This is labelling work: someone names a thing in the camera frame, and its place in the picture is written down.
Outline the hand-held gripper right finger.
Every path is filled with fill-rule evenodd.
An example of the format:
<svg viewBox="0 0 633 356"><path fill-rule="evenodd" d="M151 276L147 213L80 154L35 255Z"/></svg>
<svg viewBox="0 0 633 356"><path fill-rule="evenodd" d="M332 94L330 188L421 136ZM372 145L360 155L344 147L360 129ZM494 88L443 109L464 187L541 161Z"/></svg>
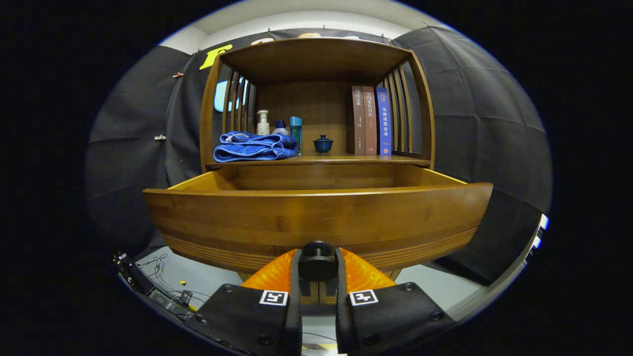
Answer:
<svg viewBox="0 0 633 356"><path fill-rule="evenodd" d="M335 249L338 265L335 334L349 356L413 356L456 327L414 282L396 284L364 259Z"/></svg>

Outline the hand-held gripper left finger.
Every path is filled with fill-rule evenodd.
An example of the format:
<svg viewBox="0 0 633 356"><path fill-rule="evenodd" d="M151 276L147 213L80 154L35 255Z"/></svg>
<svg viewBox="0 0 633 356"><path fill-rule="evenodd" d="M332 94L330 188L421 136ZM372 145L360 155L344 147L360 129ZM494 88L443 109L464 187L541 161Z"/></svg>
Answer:
<svg viewBox="0 0 633 356"><path fill-rule="evenodd" d="M224 284L196 313L196 333L231 356L298 356L301 249L283 253L242 285Z"/></svg>

